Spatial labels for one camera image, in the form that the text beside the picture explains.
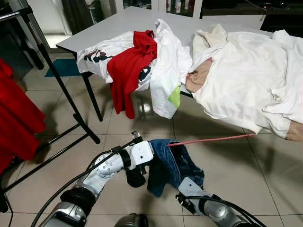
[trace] clothing rack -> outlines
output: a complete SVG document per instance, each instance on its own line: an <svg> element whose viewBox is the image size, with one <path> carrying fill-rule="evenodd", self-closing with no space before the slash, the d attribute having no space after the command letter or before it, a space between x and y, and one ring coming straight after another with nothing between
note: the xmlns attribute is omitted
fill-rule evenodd
<svg viewBox="0 0 303 227"><path fill-rule="evenodd" d="M69 132L75 130L78 127L82 127L83 130L86 132L85 135L81 136L79 139L75 140L73 143L71 143L70 145L66 146L65 148L63 148L62 150L60 150L58 153L56 153L55 155L53 155L52 157L50 157L49 159L47 159L46 161L44 161L43 163L41 163L40 165L38 165L36 168L34 168L33 170L31 170L30 172L28 172L27 174L25 174L23 177L19 178L18 180L16 180L14 183L12 183L11 185L7 186L6 188L2 189L3 193L8 192L10 189L12 189L13 187L15 187L16 185L18 185L20 182L24 181L26 178L28 178L29 176L31 176L32 174L34 174L35 172L37 172L39 169L41 169L42 167L44 167L45 165L49 164L50 162L52 162L53 160L55 160L56 158L58 158L60 155L62 155L64 152L66 152L67 150L69 150L70 148L74 147L76 144L78 144L79 142L81 142L82 140L84 140L85 138L87 138L88 136L91 137L91 139L96 143L99 144L100 143L100 139L99 137L88 127L88 125L84 122L83 118L80 115L80 112L77 108L77 106L75 105L71 95L69 94L66 86L64 85L64 83L62 82L60 75L58 73L58 71L56 70L56 68L54 67L45 46L43 45L43 43L41 42L41 40L39 39L39 37L37 36L37 34L35 33L33 26L30 22L30 19L28 17L29 14L32 14L33 11L30 7L25 8L25 9L20 9L18 11L6 14L6 15L2 15L0 16L0 22L1 21L5 21L5 20L9 20L9 19L13 19L16 17L22 17L25 24L27 25L31 35L33 36L36 45L39 49L39 51L41 52L42 56L44 57L44 59L46 60L46 63L48 64L50 70L52 71L52 73L54 74L55 78L57 79L63 93L65 94L68 102L70 103L74 114L73 117L74 119L78 122L76 125L70 127L68 130L66 130L65 132L61 133L60 135L56 136L55 138L53 138L52 140L46 142L45 144L42 144L36 152L39 152L41 150L43 150L45 147L51 145L52 143L56 142L57 140L59 140L60 138L62 138L63 136L67 135ZM98 118L100 121L103 120L101 113L98 114ZM22 161L16 161L15 163L11 164L11 166L9 168L13 168L16 165L19 165ZM1 212L6 212L7 211L7 207L0 207L0 211Z"/></svg>

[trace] pink string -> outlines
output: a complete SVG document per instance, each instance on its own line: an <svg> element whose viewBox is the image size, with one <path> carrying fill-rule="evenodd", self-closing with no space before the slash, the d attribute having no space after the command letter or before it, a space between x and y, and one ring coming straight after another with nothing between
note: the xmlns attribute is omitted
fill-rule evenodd
<svg viewBox="0 0 303 227"><path fill-rule="evenodd" d="M221 137L221 138L213 138L213 139L204 139L204 140L193 140L193 141L187 141L187 142L181 142L181 143L171 143L168 144L168 147L178 146L178 145L185 145L190 143L199 143L199 142L208 142L208 141L217 141L217 140L231 140L231 139L237 139L237 138L243 138L248 136L254 136L255 134L245 134L240 136L228 136L228 137Z"/></svg>

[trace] red garment on rack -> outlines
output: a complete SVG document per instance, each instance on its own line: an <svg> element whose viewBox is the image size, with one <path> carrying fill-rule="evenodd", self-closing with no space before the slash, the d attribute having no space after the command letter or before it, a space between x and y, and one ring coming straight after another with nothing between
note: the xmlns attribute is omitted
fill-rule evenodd
<svg viewBox="0 0 303 227"><path fill-rule="evenodd" d="M157 43L153 31L134 32L134 47L113 57L107 70L113 79L110 84L116 113L125 110L126 116L134 118L130 94L138 88L140 72L157 58Z"/></svg>
<svg viewBox="0 0 303 227"><path fill-rule="evenodd" d="M12 158L34 157L39 141L34 137L45 129L44 114L12 80L13 69L0 59L0 174Z"/></svg>

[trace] tile floor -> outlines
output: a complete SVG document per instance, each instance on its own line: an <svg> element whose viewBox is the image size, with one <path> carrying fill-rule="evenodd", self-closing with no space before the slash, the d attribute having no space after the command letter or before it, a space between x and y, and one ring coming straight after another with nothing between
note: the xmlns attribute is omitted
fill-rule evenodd
<svg viewBox="0 0 303 227"><path fill-rule="evenodd" d="M52 55L52 59L71 57ZM32 69L24 77L28 97L45 113L47 129L39 135L44 141L64 131L76 122L72 111L55 78L45 78L44 70ZM100 137L96 145L90 138L73 147L60 158L22 182L9 193L15 216L12 227L30 226L35 214L45 201L65 182L81 173L98 153L131 139L137 130L146 140L175 138L196 140L239 134L242 128L209 119L191 98L182 96L181 107L172 120L157 116L152 111L145 115L136 108L136 118L129 120L124 113L113 109L108 85L98 76L92 83L104 120L99 122L81 77L64 77L77 107L89 127ZM133 96L134 103L151 106L149 92ZM61 148L84 134L77 129L53 144L48 152L27 161L4 176L3 185L10 184ZM207 191L242 206L256 215L268 227L303 227L303 147L300 142L289 142L266 131L249 139L217 141L188 145L190 156L204 169ZM114 226L122 215L132 212L148 216L150 226L214 227L206 217L193 216L174 199L177 190L167 185L160 198L146 189L132 188L120 172L106 185L88 219L88 227ZM59 200L46 209L43 218ZM0 226L8 225L10 214L0 214Z"/></svg>

